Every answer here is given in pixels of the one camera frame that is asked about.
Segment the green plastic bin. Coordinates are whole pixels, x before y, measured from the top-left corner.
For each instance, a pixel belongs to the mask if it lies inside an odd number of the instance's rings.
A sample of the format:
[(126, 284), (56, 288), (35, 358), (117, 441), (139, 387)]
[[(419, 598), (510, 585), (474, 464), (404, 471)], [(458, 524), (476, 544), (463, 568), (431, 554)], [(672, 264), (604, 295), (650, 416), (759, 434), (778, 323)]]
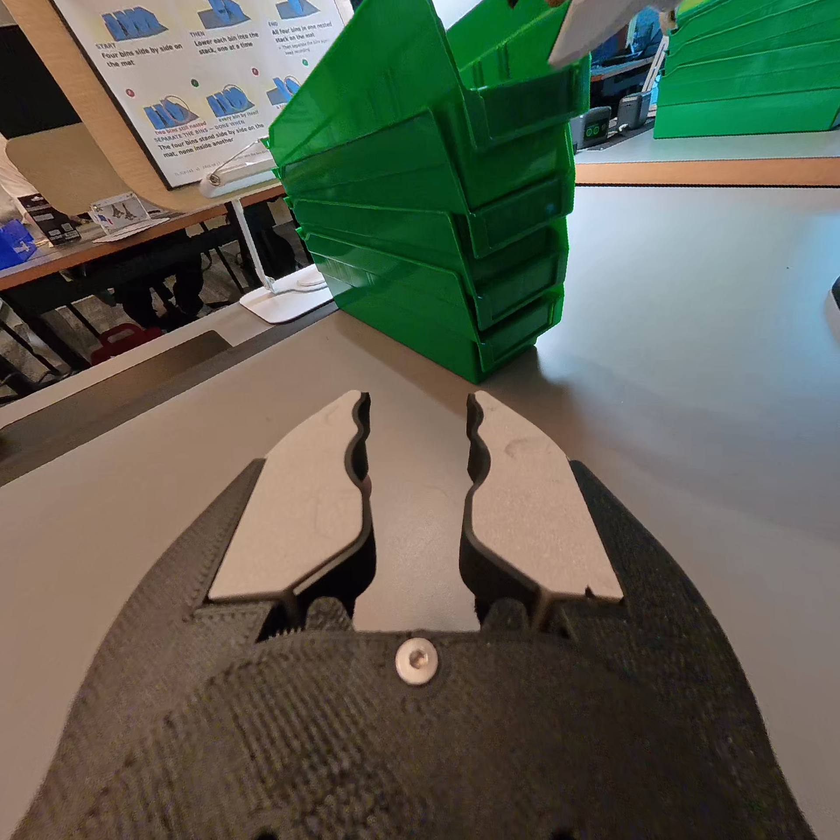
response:
[(589, 106), (588, 56), (548, 57), (569, 5), (480, 2), (445, 28), (432, 2), (362, 2), (269, 128), (289, 196), (384, 175), (454, 177), (470, 211), (554, 184), (570, 202), (570, 121)]
[(304, 240), (340, 310), (474, 384), (560, 320), (560, 285), (481, 328), (478, 300), (454, 269), (324, 234)]
[(447, 143), (430, 111), (276, 168), (293, 202), (452, 214), (476, 257), (571, 212), (568, 123), (477, 151)]
[(401, 284), (450, 307), (471, 307), (487, 330), (562, 286), (569, 254), (566, 217), (557, 216), (482, 257), (466, 218), (455, 213), (287, 198), (315, 260), (360, 289)]

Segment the clear page holder bar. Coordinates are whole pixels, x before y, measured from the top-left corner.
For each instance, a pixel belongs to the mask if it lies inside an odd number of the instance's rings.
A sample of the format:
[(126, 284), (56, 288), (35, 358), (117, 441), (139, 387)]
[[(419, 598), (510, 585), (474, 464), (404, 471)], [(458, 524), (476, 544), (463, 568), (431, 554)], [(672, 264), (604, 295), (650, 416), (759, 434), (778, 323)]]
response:
[(198, 185), (207, 198), (224, 196), (236, 191), (278, 181), (276, 161), (260, 141), (237, 152), (230, 159), (207, 171)]

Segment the white instruction sheet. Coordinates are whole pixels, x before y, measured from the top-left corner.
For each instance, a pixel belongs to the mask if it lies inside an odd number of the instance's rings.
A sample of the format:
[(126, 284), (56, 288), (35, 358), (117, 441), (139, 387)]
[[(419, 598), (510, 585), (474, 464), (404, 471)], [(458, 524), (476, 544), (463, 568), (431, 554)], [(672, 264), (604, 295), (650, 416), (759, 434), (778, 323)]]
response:
[(349, 1), (52, 2), (170, 190), (264, 139)]

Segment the white board stand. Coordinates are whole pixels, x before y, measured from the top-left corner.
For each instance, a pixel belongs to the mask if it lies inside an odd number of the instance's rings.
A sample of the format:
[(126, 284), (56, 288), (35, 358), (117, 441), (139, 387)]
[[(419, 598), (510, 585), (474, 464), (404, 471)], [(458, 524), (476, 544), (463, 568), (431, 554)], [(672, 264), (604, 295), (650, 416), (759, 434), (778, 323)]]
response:
[(259, 283), (256, 290), (247, 292), (239, 299), (239, 306), (261, 321), (277, 325), (296, 321), (333, 300), (324, 276), (315, 265), (299, 268), (279, 279), (268, 276), (259, 259), (241, 201), (235, 199), (229, 205), (243, 235), (246, 254)]

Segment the wood-edged white table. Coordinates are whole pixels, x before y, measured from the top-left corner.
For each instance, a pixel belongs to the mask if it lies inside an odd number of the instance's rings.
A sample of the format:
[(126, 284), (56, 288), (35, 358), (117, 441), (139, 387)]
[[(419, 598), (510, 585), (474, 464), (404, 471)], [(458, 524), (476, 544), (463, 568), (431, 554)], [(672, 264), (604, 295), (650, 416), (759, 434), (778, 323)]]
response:
[(640, 133), (574, 157), (579, 186), (838, 187), (839, 131), (657, 140)]

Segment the red bag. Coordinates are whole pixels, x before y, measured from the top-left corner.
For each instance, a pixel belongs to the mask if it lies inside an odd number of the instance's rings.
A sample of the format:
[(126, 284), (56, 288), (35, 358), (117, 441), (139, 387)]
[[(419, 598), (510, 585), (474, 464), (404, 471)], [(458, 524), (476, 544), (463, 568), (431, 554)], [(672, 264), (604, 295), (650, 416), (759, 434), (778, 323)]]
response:
[(163, 330), (157, 327), (145, 329), (132, 322), (121, 323), (100, 333), (98, 345), (90, 353), (90, 364), (100, 364), (163, 335)]

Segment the blue plastic bin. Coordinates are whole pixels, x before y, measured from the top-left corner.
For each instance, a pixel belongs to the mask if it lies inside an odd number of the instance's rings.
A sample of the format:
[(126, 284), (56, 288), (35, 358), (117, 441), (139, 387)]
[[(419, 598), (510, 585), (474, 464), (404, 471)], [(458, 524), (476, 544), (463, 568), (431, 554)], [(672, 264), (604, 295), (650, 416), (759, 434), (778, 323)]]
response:
[(0, 269), (6, 270), (29, 261), (38, 247), (26, 226), (17, 219), (11, 219), (1, 226)]

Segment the clear acrylic sign holder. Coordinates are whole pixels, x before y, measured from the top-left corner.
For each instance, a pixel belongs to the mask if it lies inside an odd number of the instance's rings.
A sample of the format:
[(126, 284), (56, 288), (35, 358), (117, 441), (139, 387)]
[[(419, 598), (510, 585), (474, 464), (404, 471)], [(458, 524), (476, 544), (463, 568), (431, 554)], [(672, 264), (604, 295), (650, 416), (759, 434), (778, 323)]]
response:
[(147, 203), (133, 192), (92, 203), (89, 216), (100, 227), (104, 239), (108, 241), (117, 241), (142, 233), (168, 218), (166, 211)]

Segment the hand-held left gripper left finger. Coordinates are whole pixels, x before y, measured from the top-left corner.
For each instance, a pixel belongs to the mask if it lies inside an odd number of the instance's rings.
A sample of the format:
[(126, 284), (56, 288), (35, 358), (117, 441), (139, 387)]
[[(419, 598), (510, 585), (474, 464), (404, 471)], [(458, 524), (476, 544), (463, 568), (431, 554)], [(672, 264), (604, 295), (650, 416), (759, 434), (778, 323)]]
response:
[(329, 596), (353, 614), (376, 569), (370, 432), (369, 393), (348, 391), (268, 452), (210, 602), (274, 602), (287, 617), (302, 617)]

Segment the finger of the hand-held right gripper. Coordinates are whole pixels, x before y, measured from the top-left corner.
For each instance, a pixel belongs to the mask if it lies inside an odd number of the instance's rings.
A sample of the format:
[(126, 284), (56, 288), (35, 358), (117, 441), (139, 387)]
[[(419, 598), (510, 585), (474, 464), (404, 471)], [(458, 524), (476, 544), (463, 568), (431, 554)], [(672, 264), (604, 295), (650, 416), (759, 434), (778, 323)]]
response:
[(560, 70), (590, 54), (645, 7), (657, 10), (669, 31), (676, 24), (677, 6), (677, 1), (571, 1), (548, 63)]

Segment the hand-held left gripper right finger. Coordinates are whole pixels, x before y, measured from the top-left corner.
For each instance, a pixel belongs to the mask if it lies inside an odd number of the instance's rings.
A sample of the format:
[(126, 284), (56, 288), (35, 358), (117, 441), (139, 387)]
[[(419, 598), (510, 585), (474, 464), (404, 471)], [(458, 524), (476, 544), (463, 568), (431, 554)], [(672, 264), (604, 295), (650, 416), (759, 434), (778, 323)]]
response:
[(623, 588), (562, 448), (488, 392), (469, 394), (466, 408), (471, 485), (458, 568), (479, 619), (503, 599), (519, 602), (535, 629), (561, 603), (621, 604)]

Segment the brown wooden table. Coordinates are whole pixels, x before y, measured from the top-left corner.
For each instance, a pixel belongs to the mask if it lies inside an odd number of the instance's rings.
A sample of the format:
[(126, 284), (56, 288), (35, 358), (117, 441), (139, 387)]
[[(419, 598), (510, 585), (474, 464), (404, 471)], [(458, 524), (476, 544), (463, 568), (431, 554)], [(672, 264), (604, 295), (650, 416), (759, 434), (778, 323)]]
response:
[(53, 248), (19, 266), (2, 271), (2, 302), (37, 335), (71, 373), (90, 368), (88, 357), (64, 341), (44, 320), (45, 314), (68, 307), (104, 289), (115, 288), (148, 270), (173, 265), (237, 242), (246, 250), (246, 222), (235, 214), (234, 201), (193, 213), (158, 219), (157, 225), (116, 241), (104, 238), (68, 248)]

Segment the stack of green bins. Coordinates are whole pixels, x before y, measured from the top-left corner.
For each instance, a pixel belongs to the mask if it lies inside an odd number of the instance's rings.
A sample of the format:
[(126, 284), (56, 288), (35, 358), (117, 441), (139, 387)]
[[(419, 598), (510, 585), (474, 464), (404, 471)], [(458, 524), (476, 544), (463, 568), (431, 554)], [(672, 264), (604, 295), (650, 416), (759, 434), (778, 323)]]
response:
[(675, 22), (657, 140), (838, 128), (838, 1), (684, 2)]

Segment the grey device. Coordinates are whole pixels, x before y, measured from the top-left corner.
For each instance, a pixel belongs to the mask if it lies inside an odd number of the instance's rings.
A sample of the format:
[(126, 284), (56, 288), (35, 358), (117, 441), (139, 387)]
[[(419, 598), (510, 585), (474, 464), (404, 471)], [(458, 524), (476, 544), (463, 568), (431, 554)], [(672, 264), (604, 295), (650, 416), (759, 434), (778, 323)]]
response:
[(648, 120), (651, 97), (651, 90), (624, 96), (617, 106), (616, 131), (625, 133), (642, 129)]
[(610, 107), (591, 108), (570, 121), (573, 152), (603, 144), (609, 134), (612, 110)]

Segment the black printed card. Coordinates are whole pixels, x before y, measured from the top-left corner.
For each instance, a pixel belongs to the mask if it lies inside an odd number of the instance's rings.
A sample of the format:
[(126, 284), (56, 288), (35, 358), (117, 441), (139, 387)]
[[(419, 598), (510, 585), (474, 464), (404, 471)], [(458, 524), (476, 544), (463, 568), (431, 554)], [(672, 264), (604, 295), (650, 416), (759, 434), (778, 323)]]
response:
[(20, 196), (16, 200), (51, 246), (74, 245), (81, 241), (77, 222), (56, 210), (40, 193)]

